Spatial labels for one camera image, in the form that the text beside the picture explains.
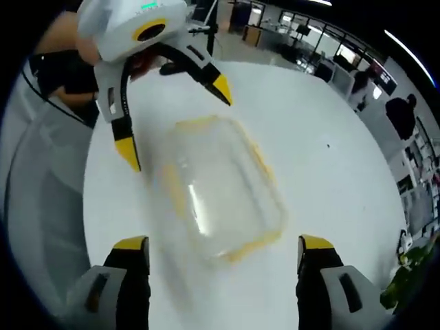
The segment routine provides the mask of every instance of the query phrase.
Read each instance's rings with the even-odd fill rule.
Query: black shirt
[[[407,140],[413,135],[415,126],[414,108],[404,99],[393,98],[386,104],[386,115],[393,123],[394,128],[402,140]]]

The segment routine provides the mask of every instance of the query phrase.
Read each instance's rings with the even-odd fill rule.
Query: desk
[[[380,284],[389,280],[405,228],[402,203],[375,140],[324,81],[266,65],[218,66],[230,82],[232,107],[187,74],[153,70],[129,86],[141,163],[177,121],[214,113],[234,118],[272,167],[289,222],[277,242],[202,280],[189,266],[191,255],[186,267],[174,267],[152,236],[150,329],[296,329],[298,235],[330,240],[346,264]],[[159,219],[152,219],[148,200],[142,173],[118,156],[111,127],[99,117],[84,189],[92,265],[102,264],[120,239],[151,233]]]

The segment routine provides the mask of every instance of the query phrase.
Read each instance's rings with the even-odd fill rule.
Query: person in black
[[[408,95],[407,99],[393,98],[386,104],[386,115],[393,123],[394,128],[402,140],[407,140],[411,137],[415,126],[414,108],[417,104],[417,99],[414,94]]]

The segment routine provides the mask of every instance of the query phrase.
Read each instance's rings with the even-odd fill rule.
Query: white table
[[[234,118],[272,167],[289,223],[275,244],[203,276],[190,251],[174,265],[151,237],[150,329],[295,329],[298,235],[328,239],[347,265],[383,284],[405,228],[399,193],[368,129],[323,81],[279,67],[218,66],[232,89],[230,108],[186,74],[162,77],[153,70],[129,86],[141,162],[177,121],[214,113]],[[92,265],[102,264],[120,239],[151,234],[160,219],[149,213],[149,193],[99,117],[84,190]]]

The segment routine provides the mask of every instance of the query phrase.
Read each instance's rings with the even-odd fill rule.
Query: plastic container lid
[[[271,171],[235,121],[180,122],[159,158],[164,197],[205,259],[235,262],[281,235],[285,211]]]

